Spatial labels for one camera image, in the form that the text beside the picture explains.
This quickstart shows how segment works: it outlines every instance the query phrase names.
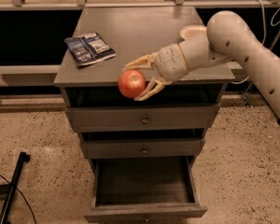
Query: black metal stand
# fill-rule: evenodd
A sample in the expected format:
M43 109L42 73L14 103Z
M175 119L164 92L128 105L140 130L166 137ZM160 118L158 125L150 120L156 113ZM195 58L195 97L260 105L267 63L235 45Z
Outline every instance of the black metal stand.
M12 200L20 179L21 168L23 164L25 162L28 162L29 160L30 160L30 156L25 152L21 152L10 184L0 185L0 195L1 194L7 195L0 214L0 224L7 224L7 218L8 218L10 206L12 204Z

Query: dresser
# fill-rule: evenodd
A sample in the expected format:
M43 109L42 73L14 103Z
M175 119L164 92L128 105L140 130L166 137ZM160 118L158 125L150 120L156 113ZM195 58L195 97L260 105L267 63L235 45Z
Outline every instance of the dresser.
M188 25L202 25L193 7L84 8L74 36L97 32L117 53L77 68L67 51L55 79L95 175L89 222L206 212L191 167L234 79L231 70L227 65L196 70L144 102L123 97L117 84L124 64L181 42L179 31ZM154 71L143 74L149 81Z

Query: drawer front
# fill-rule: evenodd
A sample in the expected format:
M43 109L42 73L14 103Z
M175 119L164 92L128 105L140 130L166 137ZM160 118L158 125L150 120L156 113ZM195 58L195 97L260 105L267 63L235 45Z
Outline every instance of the drawer front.
M208 128L219 105L171 108L69 108L67 117L76 132Z
M81 147L88 159L135 157L197 156L203 149L204 139L158 140L139 142L122 140L114 142L84 142Z
M201 217L186 157L99 160L89 222Z

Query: red apple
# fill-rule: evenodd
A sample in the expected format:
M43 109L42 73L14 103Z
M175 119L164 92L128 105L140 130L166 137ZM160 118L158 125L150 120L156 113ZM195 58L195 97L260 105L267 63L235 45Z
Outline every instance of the red apple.
M137 70L126 70L119 77L119 90L127 98L138 96L146 85L145 77Z

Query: terrazzo floor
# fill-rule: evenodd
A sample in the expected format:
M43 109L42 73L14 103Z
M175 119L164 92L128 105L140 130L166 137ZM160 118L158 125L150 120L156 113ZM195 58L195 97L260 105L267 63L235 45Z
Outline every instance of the terrazzo floor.
M246 108L237 97L224 97L194 163L198 197L208 208L205 215L151 223L280 223L280 126L261 98L250 103ZM47 107L0 112L0 174L8 180L21 151L31 160L24 164L18 187L37 223L87 223L83 216L91 209L93 173L64 112ZM34 223L18 192L8 220Z

